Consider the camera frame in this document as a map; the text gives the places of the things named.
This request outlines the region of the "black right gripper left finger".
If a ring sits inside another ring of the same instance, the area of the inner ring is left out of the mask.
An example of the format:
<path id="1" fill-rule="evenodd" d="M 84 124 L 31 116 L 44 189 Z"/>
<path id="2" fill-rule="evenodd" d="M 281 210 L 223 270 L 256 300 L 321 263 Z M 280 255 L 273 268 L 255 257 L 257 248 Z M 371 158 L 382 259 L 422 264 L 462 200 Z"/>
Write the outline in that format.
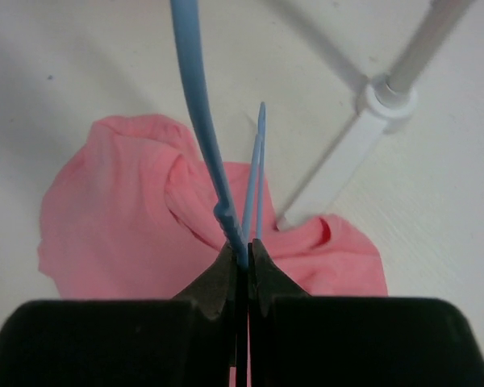
<path id="1" fill-rule="evenodd" d="M 177 296 L 41 300 L 0 330 L 0 386 L 233 386 L 234 252 Z"/>

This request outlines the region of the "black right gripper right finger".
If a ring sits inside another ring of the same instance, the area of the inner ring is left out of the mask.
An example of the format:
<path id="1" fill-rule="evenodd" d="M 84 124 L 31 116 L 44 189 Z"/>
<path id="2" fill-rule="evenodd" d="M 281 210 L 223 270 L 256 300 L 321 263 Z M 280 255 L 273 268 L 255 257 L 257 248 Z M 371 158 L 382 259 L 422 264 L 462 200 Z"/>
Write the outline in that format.
<path id="1" fill-rule="evenodd" d="M 454 305 L 437 298 L 319 297 L 251 243 L 254 386 L 484 386 L 484 358 Z"/>

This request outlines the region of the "pink t shirt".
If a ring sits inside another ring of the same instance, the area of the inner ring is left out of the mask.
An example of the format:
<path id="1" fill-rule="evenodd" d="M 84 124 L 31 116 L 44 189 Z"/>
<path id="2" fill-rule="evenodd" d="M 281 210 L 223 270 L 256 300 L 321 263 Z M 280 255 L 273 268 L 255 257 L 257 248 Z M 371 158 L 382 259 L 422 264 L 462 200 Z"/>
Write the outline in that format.
<path id="1" fill-rule="evenodd" d="M 171 298 L 209 267 L 225 237 L 194 137 L 164 115 L 95 122 L 40 212 L 39 269 L 63 298 Z M 334 214 L 281 231 L 263 197 L 263 243 L 308 293 L 387 295 L 377 248 Z"/>

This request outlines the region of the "light blue wire hanger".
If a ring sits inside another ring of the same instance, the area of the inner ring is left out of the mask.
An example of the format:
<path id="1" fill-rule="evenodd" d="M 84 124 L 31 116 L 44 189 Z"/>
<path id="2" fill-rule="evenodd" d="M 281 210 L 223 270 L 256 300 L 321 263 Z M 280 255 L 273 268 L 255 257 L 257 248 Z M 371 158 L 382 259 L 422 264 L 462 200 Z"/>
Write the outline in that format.
<path id="1" fill-rule="evenodd" d="M 196 1 L 170 3 L 175 47 L 186 105 L 202 157 L 211 177 L 218 202 L 214 215 L 244 271 L 249 267 L 251 221 L 256 220 L 256 237 L 262 237 L 265 186 L 266 105 L 260 104 L 248 186 L 241 218 L 227 180 L 217 142 L 207 95 L 202 59 L 202 42 Z"/>

